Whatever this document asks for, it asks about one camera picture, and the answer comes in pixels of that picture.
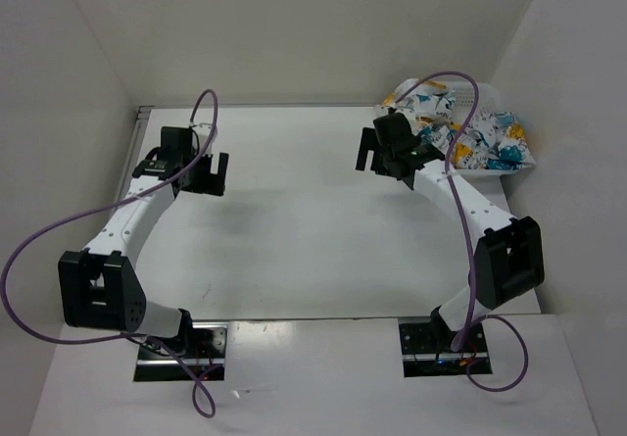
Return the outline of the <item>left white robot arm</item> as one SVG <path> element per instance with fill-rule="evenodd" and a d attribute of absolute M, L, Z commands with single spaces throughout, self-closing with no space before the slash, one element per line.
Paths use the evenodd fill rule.
<path fill-rule="evenodd" d="M 186 174 L 168 183 L 189 154 L 165 151 L 139 163 L 124 204 L 79 252 L 66 251 L 58 262 L 64 319 L 67 325 L 152 336 L 172 356 L 181 358 L 196 343 L 191 314 L 147 299 L 135 272 L 139 255 L 160 217 L 181 192 L 221 196 L 229 155 L 221 153 L 217 172 L 204 155 Z"/>

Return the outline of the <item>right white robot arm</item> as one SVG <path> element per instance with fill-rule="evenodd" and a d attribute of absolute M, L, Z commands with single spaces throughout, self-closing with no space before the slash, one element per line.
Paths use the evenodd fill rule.
<path fill-rule="evenodd" d="M 362 130 L 356 169 L 394 177 L 461 224 L 472 260 L 464 287 L 430 316 L 431 343 L 441 351 L 459 350 L 470 325 L 544 282 L 541 230 L 530 217 L 516 218 L 494 205 L 453 169 L 445 155 L 409 134 L 384 144 L 376 130 Z"/>

